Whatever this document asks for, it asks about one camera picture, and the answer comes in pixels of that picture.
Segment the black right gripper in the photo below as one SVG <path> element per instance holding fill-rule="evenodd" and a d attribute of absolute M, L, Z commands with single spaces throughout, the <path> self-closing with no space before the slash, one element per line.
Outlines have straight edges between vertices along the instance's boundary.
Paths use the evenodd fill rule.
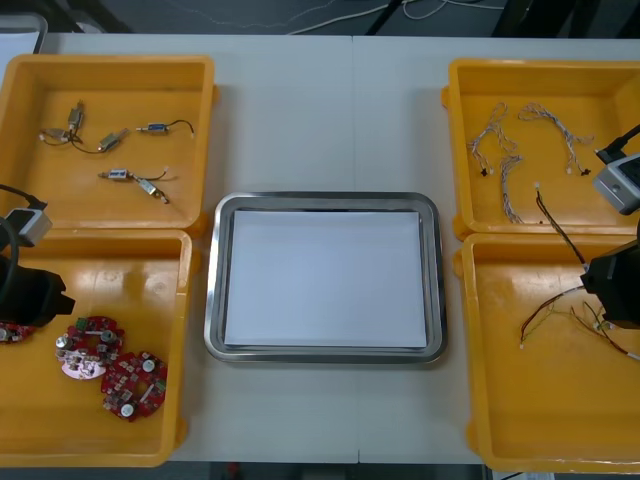
<path fill-rule="evenodd" d="M 604 318 L 625 329 L 639 328 L 639 245 L 628 243 L 592 260 L 581 276 L 589 294 L 604 307 Z"/>

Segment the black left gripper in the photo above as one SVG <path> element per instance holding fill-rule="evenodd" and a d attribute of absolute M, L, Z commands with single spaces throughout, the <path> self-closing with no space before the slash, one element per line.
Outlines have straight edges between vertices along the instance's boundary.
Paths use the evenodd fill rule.
<path fill-rule="evenodd" d="M 9 277 L 10 260 L 1 258 L 1 321 L 19 326 L 43 327 L 57 315 L 71 315 L 76 301 L 67 297 L 66 285 L 56 273 L 17 266 Z"/>

